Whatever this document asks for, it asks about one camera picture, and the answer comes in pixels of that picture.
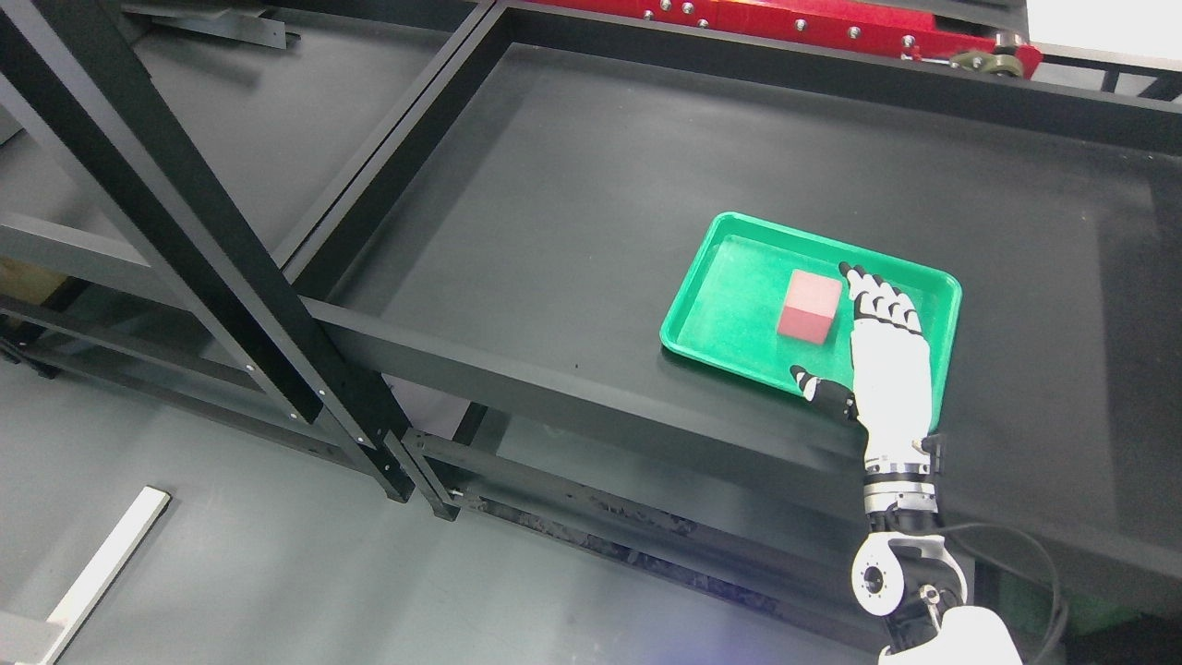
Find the red machine part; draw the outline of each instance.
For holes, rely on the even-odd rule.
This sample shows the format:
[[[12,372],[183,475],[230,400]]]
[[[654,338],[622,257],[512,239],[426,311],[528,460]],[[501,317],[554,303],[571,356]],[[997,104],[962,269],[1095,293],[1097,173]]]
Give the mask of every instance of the red machine part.
[[[813,44],[889,58],[947,60],[966,51],[992,53],[994,39],[936,27],[928,12],[856,0],[534,0],[572,9],[650,19],[752,37]],[[1022,76],[1043,54],[1017,47]]]

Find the screw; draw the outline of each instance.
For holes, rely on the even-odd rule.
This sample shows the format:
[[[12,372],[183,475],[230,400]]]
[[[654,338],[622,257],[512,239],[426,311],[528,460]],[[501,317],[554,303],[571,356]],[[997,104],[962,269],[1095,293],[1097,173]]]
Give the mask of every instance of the screw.
[[[936,605],[940,602],[940,592],[931,585],[923,585],[920,587],[920,598],[928,605]]]

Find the white strip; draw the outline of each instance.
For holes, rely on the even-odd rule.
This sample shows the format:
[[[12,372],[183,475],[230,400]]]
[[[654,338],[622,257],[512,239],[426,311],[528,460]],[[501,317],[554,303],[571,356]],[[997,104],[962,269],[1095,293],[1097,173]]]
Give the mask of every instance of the white strip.
[[[131,503],[128,511],[123,514],[119,523],[115,526],[111,534],[103,541],[102,547],[91,558],[90,563],[83,568],[78,579],[61,598],[61,602],[53,608],[48,624],[59,626],[61,634],[53,643],[50,650],[39,661],[39,665],[54,663],[58,656],[70,644],[83,621],[90,615],[91,609],[111,581],[123,568],[123,565],[131,558],[139,541],[148,534],[161,511],[168,506],[171,497],[155,488],[144,488],[136,501]]]
[[[1174,0],[1027,0],[1044,53],[1182,71],[1182,5]]]

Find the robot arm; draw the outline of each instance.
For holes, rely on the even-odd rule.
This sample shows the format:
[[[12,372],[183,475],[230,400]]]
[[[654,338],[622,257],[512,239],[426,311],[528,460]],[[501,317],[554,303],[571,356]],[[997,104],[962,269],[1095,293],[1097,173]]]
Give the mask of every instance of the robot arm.
[[[949,661],[1020,665],[996,614],[969,602],[965,573],[940,527],[931,425],[930,350],[910,296],[862,266],[840,263],[853,300],[853,391],[792,369],[805,399],[868,433],[863,503],[871,533],[855,558],[851,585],[862,607],[885,620],[882,665]]]

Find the pink block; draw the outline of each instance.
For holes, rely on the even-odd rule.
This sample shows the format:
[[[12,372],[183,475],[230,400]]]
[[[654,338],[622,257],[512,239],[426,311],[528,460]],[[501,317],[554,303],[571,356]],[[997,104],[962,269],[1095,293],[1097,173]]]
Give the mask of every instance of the pink block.
[[[784,296],[784,309],[775,331],[780,335],[795,338],[814,345],[825,343],[829,328],[837,314],[837,302],[842,298],[842,281],[793,269],[788,281],[788,294]]]

